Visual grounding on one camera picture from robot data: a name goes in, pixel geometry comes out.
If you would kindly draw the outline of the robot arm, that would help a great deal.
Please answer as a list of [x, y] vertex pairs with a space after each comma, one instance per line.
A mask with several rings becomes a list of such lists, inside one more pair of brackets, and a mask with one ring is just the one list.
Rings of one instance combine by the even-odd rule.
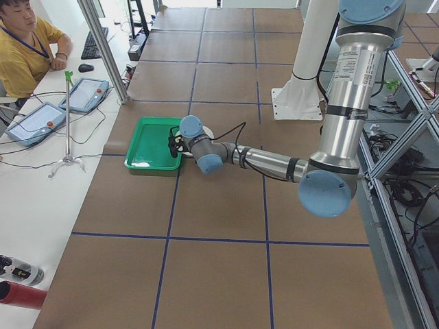
[[189, 115], [170, 135], [170, 154], [190, 153], [205, 174], [231, 163], [298, 185], [302, 206], [336, 217], [357, 190], [359, 139], [368, 116], [378, 66], [402, 42], [404, 1], [311, 1], [292, 75], [272, 90], [278, 120], [323, 120], [318, 150], [308, 160], [224, 143]]

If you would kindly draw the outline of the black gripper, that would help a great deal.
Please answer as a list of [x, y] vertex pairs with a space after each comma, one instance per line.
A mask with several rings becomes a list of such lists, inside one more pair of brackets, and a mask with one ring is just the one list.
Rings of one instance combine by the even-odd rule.
[[182, 136], [170, 136], [168, 138], [168, 148], [172, 158], [177, 158], [178, 154], [184, 154], [188, 157], [193, 156]]

